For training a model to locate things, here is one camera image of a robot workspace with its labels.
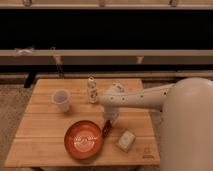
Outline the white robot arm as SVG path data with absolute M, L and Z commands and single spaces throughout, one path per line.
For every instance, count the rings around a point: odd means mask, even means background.
M 121 107 L 162 112 L 161 171 L 213 171 L 213 81 L 193 77 L 130 92 L 114 83 L 99 103 L 110 120 Z

